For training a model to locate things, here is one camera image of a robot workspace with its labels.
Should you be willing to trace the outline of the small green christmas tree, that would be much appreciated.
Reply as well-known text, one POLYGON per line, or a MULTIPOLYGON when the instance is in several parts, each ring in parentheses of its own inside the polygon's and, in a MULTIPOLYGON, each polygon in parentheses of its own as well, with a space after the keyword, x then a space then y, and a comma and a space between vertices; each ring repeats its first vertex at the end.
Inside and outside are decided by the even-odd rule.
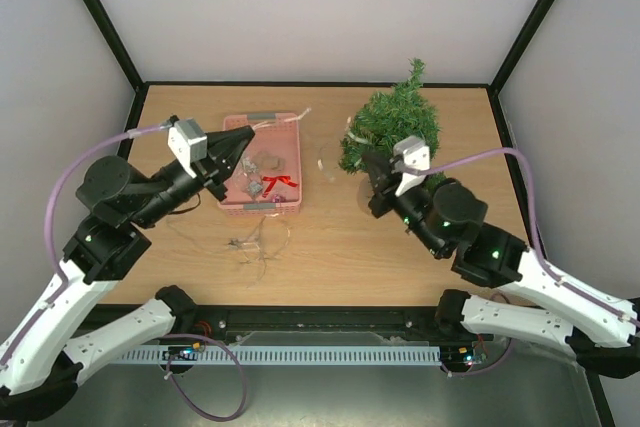
MULTIPOLYGON (((398 82, 388 91, 376 91, 365 104, 347 120, 344 135, 340 140, 339 168, 348 174, 367 175, 369 197, 371 186, 362 162, 362 154, 376 151, 392 164, 393 147, 409 137, 422 138, 430 149, 431 163, 440 147, 440 124, 436 107, 423 93, 423 75, 425 63, 419 58, 410 60, 410 73, 407 79, 398 82)), ((444 179, 441 173, 425 172, 424 182, 409 190, 420 195, 429 194, 444 179)))

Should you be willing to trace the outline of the red ribbon bow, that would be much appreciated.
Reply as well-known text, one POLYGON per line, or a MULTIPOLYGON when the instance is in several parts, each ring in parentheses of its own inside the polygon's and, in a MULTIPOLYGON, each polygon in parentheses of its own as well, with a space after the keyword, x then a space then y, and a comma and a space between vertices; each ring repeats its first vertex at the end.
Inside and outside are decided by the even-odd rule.
POLYGON ((278 175, 278 176, 264 176, 261 181, 265 184, 265 187, 262 191, 262 196, 267 197, 269 193, 274 189, 275 185, 281 183, 283 185, 297 188, 298 183, 294 182, 292 178, 288 175, 278 175))

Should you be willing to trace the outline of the silver gift box ornament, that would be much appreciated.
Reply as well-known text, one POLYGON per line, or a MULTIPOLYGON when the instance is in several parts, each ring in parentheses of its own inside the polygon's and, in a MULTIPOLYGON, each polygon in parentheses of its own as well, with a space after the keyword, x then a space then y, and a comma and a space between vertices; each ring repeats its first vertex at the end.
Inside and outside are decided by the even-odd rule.
POLYGON ((261 180, 251 180, 247 185, 247 194, 255 199, 262 195, 264 191, 264 184, 261 180))

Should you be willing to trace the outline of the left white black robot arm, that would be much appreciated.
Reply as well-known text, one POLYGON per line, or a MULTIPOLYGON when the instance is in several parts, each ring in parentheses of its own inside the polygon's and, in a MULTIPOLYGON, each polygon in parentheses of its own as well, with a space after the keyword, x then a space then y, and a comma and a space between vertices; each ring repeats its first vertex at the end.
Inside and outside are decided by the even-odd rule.
POLYGON ((91 376, 154 339, 192 336, 196 304, 160 289, 129 314, 90 333, 80 326, 150 247, 146 230, 198 196, 226 197, 226 182, 254 138, 249 126, 206 133, 193 120, 164 125, 173 160, 146 176, 119 156, 82 155, 77 199, 88 215, 62 250, 43 294, 1 346, 1 417, 29 422, 64 407, 91 376))

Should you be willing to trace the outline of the clear led string lights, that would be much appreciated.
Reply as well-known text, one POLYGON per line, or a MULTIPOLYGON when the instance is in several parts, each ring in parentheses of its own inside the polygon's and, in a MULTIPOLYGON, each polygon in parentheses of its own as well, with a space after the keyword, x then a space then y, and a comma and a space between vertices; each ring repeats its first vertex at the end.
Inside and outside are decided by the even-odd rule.
POLYGON ((230 216, 207 201, 165 220, 155 234, 157 263, 173 279, 212 302, 271 302, 295 284, 336 284, 339 271, 360 262, 372 216, 363 175, 343 172, 340 141, 351 116, 320 109, 300 121, 302 202, 278 210, 230 216))

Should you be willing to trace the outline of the pink plastic basket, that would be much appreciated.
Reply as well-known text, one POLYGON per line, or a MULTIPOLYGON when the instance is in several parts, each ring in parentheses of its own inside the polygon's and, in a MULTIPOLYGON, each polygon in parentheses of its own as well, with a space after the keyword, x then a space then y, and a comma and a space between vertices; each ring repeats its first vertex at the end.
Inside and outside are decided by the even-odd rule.
POLYGON ((302 202, 299 121, 292 112, 229 115, 223 128, 256 129, 219 207, 228 215, 296 214, 302 202))

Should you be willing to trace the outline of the silver reindeer ornament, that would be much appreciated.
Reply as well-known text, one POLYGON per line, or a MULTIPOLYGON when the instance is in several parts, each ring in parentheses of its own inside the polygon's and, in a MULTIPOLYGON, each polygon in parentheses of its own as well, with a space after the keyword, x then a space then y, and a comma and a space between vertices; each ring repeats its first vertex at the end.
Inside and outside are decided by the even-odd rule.
POLYGON ((244 157, 241 160, 242 172, 247 175, 255 175, 259 173, 259 167, 251 160, 250 157, 244 157))

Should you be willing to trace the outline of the black frame rail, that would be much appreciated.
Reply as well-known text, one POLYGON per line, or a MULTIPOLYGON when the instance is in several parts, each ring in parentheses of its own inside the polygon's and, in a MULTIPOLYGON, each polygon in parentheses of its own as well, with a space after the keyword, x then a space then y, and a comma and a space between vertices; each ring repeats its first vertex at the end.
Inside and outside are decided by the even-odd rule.
POLYGON ((239 307, 203 305, 178 317, 171 333, 204 334, 231 344, 250 333, 372 333, 435 346, 511 338, 551 348, 566 345, 574 327, 548 311, 480 302, 467 326, 437 307, 239 307))

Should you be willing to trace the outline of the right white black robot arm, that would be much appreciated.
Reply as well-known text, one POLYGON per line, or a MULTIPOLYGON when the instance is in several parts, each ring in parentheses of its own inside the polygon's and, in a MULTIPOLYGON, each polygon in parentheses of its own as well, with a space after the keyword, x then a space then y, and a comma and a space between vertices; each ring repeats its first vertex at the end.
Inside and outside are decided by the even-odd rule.
POLYGON ((460 181, 447 178, 433 192, 419 169, 418 147, 393 160, 368 152, 369 208, 380 218, 395 212, 436 259, 478 287, 530 301, 502 305, 466 291, 443 292, 436 326, 445 337, 493 334, 555 349, 601 376, 624 379, 639 371, 639 302, 602 292, 550 264, 538 245, 486 222, 488 206, 460 181))

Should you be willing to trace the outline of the beige felt ornament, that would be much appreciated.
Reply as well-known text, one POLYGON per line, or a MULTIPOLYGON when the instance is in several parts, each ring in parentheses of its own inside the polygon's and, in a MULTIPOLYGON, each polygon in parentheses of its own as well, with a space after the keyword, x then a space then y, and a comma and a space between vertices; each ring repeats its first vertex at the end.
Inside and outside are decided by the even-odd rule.
POLYGON ((251 160, 261 171, 282 172, 286 166, 286 160, 283 157, 266 150, 262 150, 254 154, 251 160))

